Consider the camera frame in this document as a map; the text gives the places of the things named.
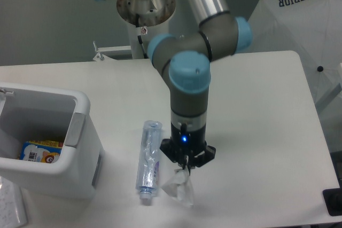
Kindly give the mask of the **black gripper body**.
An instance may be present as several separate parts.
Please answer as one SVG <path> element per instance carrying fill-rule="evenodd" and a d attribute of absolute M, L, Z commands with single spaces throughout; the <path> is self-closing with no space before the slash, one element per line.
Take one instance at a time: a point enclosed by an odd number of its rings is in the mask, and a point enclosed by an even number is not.
<path fill-rule="evenodd" d="M 191 151 L 197 155 L 205 149 L 207 146 L 205 132 L 206 125 L 196 131 L 182 132 L 171 124 L 171 139 L 174 143 L 183 148 L 186 155 L 189 155 Z"/>

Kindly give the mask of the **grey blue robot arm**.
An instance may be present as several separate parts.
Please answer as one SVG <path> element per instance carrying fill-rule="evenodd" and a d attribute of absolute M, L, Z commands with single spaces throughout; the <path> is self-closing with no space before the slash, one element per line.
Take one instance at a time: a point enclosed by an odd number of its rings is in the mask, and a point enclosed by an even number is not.
<path fill-rule="evenodd" d="M 152 27 L 174 14 L 175 0 L 117 0 L 122 19 L 135 27 L 134 39 L 170 91 L 171 136 L 161 151 L 186 170 L 215 158 L 216 149 L 205 140 L 210 64 L 247 48 L 252 32 L 242 17 L 234 17 L 226 0 L 189 0 L 198 31 L 184 38 L 152 36 Z"/>

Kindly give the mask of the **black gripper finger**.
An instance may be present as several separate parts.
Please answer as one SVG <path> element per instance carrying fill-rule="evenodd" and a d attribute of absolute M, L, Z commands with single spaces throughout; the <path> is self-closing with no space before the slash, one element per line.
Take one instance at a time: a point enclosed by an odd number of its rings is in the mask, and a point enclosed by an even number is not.
<path fill-rule="evenodd" d="M 182 169 L 187 168 L 188 158 L 182 147 L 173 142 L 171 138 L 162 140 L 160 150 L 172 163 L 177 163 Z"/>
<path fill-rule="evenodd" d="M 191 174 L 191 170 L 195 168 L 200 168 L 212 161 L 216 155 L 216 148 L 213 146 L 206 146 L 205 149 L 199 154 L 195 155 L 193 151 L 190 152 L 188 162 L 186 167 L 189 171 L 189 175 Z"/>

